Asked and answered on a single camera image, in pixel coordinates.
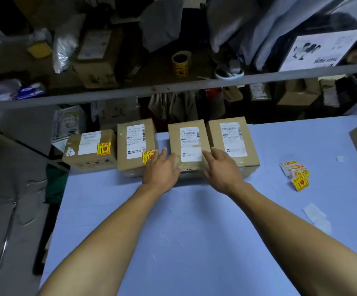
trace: chair leg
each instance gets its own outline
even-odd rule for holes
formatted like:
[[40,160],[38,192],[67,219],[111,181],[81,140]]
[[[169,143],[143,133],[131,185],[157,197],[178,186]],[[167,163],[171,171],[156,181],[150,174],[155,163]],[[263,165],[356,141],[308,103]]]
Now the chair leg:
[[5,253],[6,249],[7,249],[8,240],[10,239],[11,230],[12,230],[12,228],[13,228],[14,218],[15,218],[15,212],[16,212],[17,206],[18,206],[18,197],[16,197],[16,198],[14,199],[13,209],[12,209],[12,211],[11,211],[10,220],[8,221],[7,232],[6,232],[5,236],[4,236],[3,247],[2,247],[1,253],[0,253],[0,268],[1,268],[2,263],[3,263],[4,253]]

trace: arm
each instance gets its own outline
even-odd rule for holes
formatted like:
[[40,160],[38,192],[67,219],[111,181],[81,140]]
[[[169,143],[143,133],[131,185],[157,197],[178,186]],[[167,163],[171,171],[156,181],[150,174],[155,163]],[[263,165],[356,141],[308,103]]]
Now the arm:
[[116,295],[147,215],[178,180],[166,148],[147,162],[143,184],[108,216],[49,276],[39,296]]
[[247,215],[301,295],[357,295],[357,254],[245,183],[227,153],[203,152],[205,176]]

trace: packing tape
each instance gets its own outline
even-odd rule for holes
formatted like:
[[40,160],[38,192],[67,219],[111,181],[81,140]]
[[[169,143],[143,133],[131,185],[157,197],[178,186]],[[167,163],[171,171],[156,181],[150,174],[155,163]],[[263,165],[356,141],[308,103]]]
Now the packing tape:
[[173,72],[179,78],[188,76],[191,66],[192,53],[190,51],[179,51],[172,56]]

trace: hand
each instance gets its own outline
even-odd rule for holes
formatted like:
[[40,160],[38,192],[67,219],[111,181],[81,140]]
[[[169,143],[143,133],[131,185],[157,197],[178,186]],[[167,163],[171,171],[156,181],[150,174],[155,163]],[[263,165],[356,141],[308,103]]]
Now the hand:
[[215,190],[229,197],[237,195],[238,191],[247,185],[243,181],[240,169],[235,161],[224,151],[211,148],[211,152],[202,151],[206,158],[209,170],[205,170],[205,177]]
[[166,148],[163,148],[161,154],[158,155],[158,150],[155,150],[152,159],[147,160],[146,171],[143,175],[143,185],[156,189],[160,196],[173,188],[181,173],[179,167],[174,169],[176,155],[171,154],[166,159],[166,151]]

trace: light blue table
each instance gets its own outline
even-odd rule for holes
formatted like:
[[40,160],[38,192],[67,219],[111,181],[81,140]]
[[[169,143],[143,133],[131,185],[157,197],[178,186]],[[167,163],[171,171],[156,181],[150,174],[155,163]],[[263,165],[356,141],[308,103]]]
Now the light blue table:
[[[250,125],[260,167],[247,181],[307,220],[314,203],[332,237],[357,252],[357,116]],[[168,146],[167,133],[159,147]],[[339,163],[336,157],[344,156]],[[310,171],[297,193],[279,167],[296,159]],[[117,170],[69,176],[43,284],[54,268],[140,184]],[[119,295],[298,295],[242,211],[205,183],[184,182],[152,209]]]

